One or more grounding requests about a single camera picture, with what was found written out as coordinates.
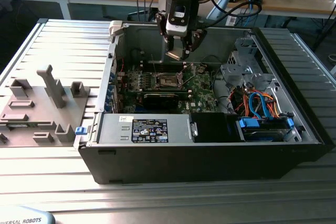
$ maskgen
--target warning label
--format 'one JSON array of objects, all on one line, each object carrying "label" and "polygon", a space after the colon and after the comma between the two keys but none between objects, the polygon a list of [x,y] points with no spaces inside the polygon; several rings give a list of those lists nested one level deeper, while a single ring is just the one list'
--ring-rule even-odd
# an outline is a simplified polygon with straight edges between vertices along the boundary
[{"label": "warning label", "polygon": [[134,119],[133,143],[168,143],[167,119]]}]

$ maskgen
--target red wire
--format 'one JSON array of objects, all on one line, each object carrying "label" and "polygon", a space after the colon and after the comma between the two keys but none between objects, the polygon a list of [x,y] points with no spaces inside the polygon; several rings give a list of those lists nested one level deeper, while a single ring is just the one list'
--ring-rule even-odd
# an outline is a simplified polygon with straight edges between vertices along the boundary
[{"label": "red wire", "polygon": [[122,66],[121,66],[120,72],[122,72],[124,70],[124,58],[122,58],[121,60],[122,60]]},{"label": "red wire", "polygon": [[267,104],[267,108],[269,109],[269,112],[271,113],[271,116],[273,116],[275,118],[271,105]]},{"label": "red wire", "polygon": [[244,103],[242,102],[235,110],[239,110],[239,108],[243,105]]},{"label": "red wire", "polygon": [[231,97],[232,97],[233,94],[234,94],[234,91],[231,92],[231,94],[230,94],[229,97],[228,97],[228,100],[231,99]]},{"label": "red wire", "polygon": [[247,103],[247,100],[246,100],[246,95],[244,95],[243,101],[244,101],[244,107],[245,107],[245,116],[248,116],[249,115],[249,110],[248,110],[248,103]]}]

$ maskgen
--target electronic device on desk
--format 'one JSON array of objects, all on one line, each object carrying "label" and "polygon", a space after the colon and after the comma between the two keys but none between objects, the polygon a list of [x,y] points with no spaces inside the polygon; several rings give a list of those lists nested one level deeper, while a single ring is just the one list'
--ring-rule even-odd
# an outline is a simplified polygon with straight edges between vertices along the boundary
[{"label": "electronic device on desk", "polygon": [[316,115],[323,101],[303,95],[321,80],[318,89],[328,89],[322,97],[335,98],[336,82],[317,66],[318,79],[295,67],[312,67],[313,56],[294,35],[207,32],[183,62],[165,54],[156,25],[110,24],[95,116],[75,140],[96,182],[280,178],[334,147],[336,132]]}]

